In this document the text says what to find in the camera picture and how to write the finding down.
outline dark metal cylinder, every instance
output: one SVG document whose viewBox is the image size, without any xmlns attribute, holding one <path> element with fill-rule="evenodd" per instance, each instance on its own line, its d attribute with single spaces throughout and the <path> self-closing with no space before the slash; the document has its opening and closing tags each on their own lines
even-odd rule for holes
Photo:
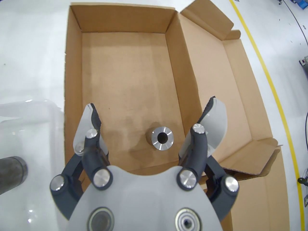
<svg viewBox="0 0 308 231">
<path fill-rule="evenodd" d="M 22 184 L 27 175 L 28 167 L 22 158 L 0 159 L 0 195 Z"/>
</svg>

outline screw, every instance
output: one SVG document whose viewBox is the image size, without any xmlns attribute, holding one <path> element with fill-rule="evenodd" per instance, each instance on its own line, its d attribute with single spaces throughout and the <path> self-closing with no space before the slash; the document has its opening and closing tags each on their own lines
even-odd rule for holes
<svg viewBox="0 0 308 231">
<path fill-rule="evenodd" d="M 184 169 L 180 173 L 180 182 L 186 188 L 194 188 L 197 184 L 197 179 L 195 174 L 187 169 Z"/>
<path fill-rule="evenodd" d="M 231 192 L 238 191 L 238 188 L 239 188 L 238 181 L 232 176 L 228 176 L 226 178 L 225 185 L 226 185 L 227 189 Z"/>
<path fill-rule="evenodd" d="M 58 191 L 64 186 L 64 177 L 62 175 L 55 176 L 50 182 L 50 189 Z"/>
<path fill-rule="evenodd" d="M 86 133 L 86 138 L 88 138 L 88 139 L 94 138 L 94 137 L 97 136 L 97 134 L 98 134 L 98 132 L 97 132 L 96 129 L 90 129 Z"/>
<path fill-rule="evenodd" d="M 82 153 L 83 150 L 84 150 L 84 141 L 79 142 L 78 144 L 76 144 L 76 146 L 75 146 L 75 151 L 76 151 L 77 153 Z"/>
<path fill-rule="evenodd" d="M 203 134 L 205 133 L 205 128 L 200 124 L 200 123 L 196 123 L 192 126 L 192 129 L 194 130 L 194 132 L 198 133 L 198 134 Z"/>
<path fill-rule="evenodd" d="M 93 177 L 93 183 L 98 188 L 106 186 L 109 180 L 110 180 L 110 173 L 107 169 L 104 168 L 98 170 Z"/>
</svg>

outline metal bushing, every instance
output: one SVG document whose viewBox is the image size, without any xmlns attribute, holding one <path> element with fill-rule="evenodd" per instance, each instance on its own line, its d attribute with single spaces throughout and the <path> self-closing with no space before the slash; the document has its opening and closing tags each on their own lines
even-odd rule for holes
<svg viewBox="0 0 308 231">
<path fill-rule="evenodd" d="M 160 151 L 168 150 L 174 142 L 172 131 L 168 127 L 150 129 L 146 133 L 147 142 Z"/>
</svg>

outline black cable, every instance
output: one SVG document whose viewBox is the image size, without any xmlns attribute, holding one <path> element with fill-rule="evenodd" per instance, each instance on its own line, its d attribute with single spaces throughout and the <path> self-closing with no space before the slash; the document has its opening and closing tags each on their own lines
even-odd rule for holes
<svg viewBox="0 0 308 231">
<path fill-rule="evenodd" d="M 289 11 L 292 13 L 294 19 L 296 20 L 296 22 L 297 22 L 297 24 L 298 24 L 298 26 L 299 26 L 299 29 L 302 31 L 302 34 L 304 35 L 304 38 L 305 38 L 306 43 L 307 43 L 307 46 L 308 46 L 307 38 L 306 38 L 306 36 L 305 36 L 305 34 L 304 34 L 304 31 L 303 31 L 303 29 L 301 28 L 299 22 L 297 21 L 295 15 L 293 14 L 293 12 L 292 12 L 292 10 L 290 9 L 290 7 L 287 5 L 287 3 L 285 2 L 285 0 L 282 0 L 282 1 L 283 1 L 283 2 L 285 3 L 285 5 L 288 7 Z M 307 115 L 306 115 L 306 123 L 305 123 L 306 146 L 307 146 L 307 151 L 308 151 L 308 142 L 307 142 L 307 119 L 308 119 L 308 113 L 307 113 Z"/>
<path fill-rule="evenodd" d="M 308 113 L 307 113 L 307 115 L 306 115 L 306 123 L 305 123 L 306 146 L 307 146 L 307 151 L 308 151 L 308 142 L 307 142 L 307 118 L 308 118 Z"/>
<path fill-rule="evenodd" d="M 293 14 L 293 12 L 291 11 L 290 7 L 287 5 L 287 3 L 285 2 L 285 0 L 283 0 L 283 2 L 284 2 L 284 3 L 285 3 L 285 5 L 288 7 L 289 11 L 292 13 L 292 15 L 293 15 L 294 19 L 296 20 L 296 22 L 297 22 L 297 24 L 298 24 L 298 26 L 299 26 L 299 29 L 302 31 L 302 34 L 304 35 L 304 38 L 305 38 L 306 43 L 307 43 L 307 46 L 308 46 L 308 41 L 307 41 L 307 38 L 306 38 L 306 36 L 305 36 L 305 34 L 304 34 L 303 29 L 301 28 L 301 25 L 300 25 L 300 24 L 299 24 L 299 22 L 297 21 L 297 19 L 296 19 L 295 15 L 294 15 L 294 14 Z"/>
</svg>

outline cardboard wall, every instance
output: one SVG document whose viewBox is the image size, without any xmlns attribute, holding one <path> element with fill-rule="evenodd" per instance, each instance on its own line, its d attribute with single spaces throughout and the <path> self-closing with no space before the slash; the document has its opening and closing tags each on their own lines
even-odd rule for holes
<svg viewBox="0 0 308 231">
<path fill-rule="evenodd" d="M 191 65 L 179 16 L 177 13 L 173 18 L 166 32 L 166 41 L 184 132 L 187 135 L 191 126 L 199 120 L 203 109 L 201 107 L 195 73 Z"/>
<path fill-rule="evenodd" d="M 240 39 L 224 41 L 224 47 L 242 99 L 253 140 L 273 137 L 259 87 Z"/>
<path fill-rule="evenodd" d="M 76 18 L 70 9 L 66 34 L 64 90 L 64 145 L 66 163 L 74 155 L 73 140 L 83 113 L 81 50 L 81 31 Z"/>
<path fill-rule="evenodd" d="M 165 33 L 175 9 L 145 5 L 73 4 L 82 32 Z"/>
</svg>

